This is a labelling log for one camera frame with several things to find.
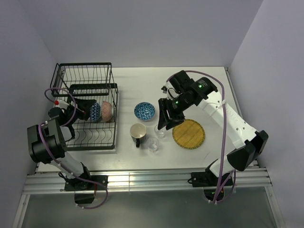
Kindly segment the clear glass near mug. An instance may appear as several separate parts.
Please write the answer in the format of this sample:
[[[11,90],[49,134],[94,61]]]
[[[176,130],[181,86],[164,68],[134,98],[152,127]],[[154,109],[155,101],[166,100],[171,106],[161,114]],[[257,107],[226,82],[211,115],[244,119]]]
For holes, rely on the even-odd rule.
[[[158,147],[159,147],[159,140],[155,137],[150,137],[147,140],[147,147],[148,147],[150,152],[156,152],[158,150]]]

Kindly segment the round woven bamboo tray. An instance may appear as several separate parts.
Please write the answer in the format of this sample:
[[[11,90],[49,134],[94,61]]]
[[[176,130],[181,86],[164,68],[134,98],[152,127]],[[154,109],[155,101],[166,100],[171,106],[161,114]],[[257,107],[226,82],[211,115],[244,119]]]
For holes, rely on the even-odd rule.
[[[173,128],[172,137],[180,147],[193,150],[204,143],[206,134],[198,122],[185,119],[182,124]]]

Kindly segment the aluminium table edge rail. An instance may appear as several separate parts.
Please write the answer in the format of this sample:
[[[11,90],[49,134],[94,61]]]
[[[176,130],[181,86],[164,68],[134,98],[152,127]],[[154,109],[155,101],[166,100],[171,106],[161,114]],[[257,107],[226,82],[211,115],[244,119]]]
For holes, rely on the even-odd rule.
[[[192,172],[201,169],[168,169],[145,171],[100,171],[92,175],[107,175],[109,192],[190,190],[187,183]],[[249,167],[236,173],[236,187],[269,187],[272,185],[266,168]],[[26,178],[22,193],[24,195],[60,194],[64,190],[64,180],[56,172],[39,172]]]

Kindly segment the orange patterned bowl zigzag outside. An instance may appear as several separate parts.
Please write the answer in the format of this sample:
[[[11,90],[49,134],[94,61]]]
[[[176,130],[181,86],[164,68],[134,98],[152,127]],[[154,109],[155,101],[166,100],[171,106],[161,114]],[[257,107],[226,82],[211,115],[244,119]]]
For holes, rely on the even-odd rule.
[[[90,121],[97,122],[101,117],[101,106],[99,103],[95,102],[89,109],[90,112]]]

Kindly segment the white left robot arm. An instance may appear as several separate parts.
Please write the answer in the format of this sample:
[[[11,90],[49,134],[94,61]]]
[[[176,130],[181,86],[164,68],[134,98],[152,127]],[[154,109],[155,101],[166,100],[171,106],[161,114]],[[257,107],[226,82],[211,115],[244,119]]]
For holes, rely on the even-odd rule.
[[[38,163],[58,167],[59,176],[74,190],[87,190],[93,185],[87,167],[74,159],[67,151],[66,142],[75,139],[73,124],[76,120],[100,117],[100,105],[94,99],[75,99],[75,102],[55,100],[48,112],[49,123],[34,125],[27,129],[28,151]]]

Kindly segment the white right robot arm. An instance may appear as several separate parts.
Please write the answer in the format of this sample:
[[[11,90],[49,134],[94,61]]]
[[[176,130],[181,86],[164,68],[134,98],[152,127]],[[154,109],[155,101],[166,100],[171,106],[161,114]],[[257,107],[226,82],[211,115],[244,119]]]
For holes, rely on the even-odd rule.
[[[158,130],[169,130],[182,124],[185,120],[184,111],[195,105],[223,129],[223,137],[229,137],[234,150],[216,159],[205,169],[206,181],[216,185],[222,176],[233,170],[244,171],[263,151],[269,138],[265,131],[257,131],[225,101],[224,94],[206,77],[197,81],[188,75],[175,75],[166,81],[162,90],[166,93],[171,89],[176,93],[174,98],[159,99]]]

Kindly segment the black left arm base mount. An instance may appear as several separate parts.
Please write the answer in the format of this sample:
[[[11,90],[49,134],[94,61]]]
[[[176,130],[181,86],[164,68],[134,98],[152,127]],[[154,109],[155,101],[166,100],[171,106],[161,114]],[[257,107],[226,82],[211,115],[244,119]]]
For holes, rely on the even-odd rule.
[[[94,201],[98,190],[105,191],[108,184],[108,176],[93,175],[91,176],[91,181],[94,183],[78,179],[75,179],[75,181],[77,181],[77,183],[72,183],[71,181],[66,182],[64,191],[73,192],[75,203],[86,206]]]

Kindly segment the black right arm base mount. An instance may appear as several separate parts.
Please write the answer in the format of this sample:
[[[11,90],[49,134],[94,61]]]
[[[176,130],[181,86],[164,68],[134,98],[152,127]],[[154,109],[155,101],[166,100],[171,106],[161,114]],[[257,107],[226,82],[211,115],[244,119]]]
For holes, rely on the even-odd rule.
[[[194,188],[195,187],[216,187],[218,184],[218,177],[216,177],[210,171],[204,172],[192,172],[191,178],[187,180],[188,184],[191,184]],[[229,173],[222,175],[220,186],[225,182]],[[224,186],[232,186],[233,180],[232,175],[227,180]]]

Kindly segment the clear faceted glass far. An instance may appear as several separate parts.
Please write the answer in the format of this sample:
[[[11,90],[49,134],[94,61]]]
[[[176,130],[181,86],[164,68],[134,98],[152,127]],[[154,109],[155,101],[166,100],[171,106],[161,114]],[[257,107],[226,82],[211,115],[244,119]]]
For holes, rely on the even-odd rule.
[[[154,128],[154,131],[155,131],[155,134],[158,138],[164,138],[165,137],[165,132],[166,132],[165,127],[161,128],[161,129],[158,129],[158,125],[156,125],[155,128]]]

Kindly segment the black mug white inside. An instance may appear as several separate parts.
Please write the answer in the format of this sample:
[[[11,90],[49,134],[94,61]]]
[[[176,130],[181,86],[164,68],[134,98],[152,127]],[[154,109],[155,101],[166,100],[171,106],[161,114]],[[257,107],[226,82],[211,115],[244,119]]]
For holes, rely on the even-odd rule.
[[[143,144],[147,137],[146,126],[142,123],[135,123],[130,128],[130,135],[135,142],[136,148],[140,148],[140,145]]]

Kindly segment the blue triangle patterned bowl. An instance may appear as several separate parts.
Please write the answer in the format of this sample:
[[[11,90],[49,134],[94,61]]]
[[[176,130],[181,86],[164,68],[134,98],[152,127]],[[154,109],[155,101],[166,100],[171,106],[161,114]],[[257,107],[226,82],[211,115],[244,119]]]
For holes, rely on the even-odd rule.
[[[134,115],[141,121],[148,121],[155,115],[155,107],[148,102],[141,102],[134,108]]]

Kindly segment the pink floral patterned bowl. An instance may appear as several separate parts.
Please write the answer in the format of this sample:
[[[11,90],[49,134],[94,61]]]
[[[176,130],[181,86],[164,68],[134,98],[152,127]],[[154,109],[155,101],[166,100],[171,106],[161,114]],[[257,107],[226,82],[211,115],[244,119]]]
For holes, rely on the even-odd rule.
[[[107,101],[102,102],[101,116],[103,122],[108,122],[113,117],[112,105]]]

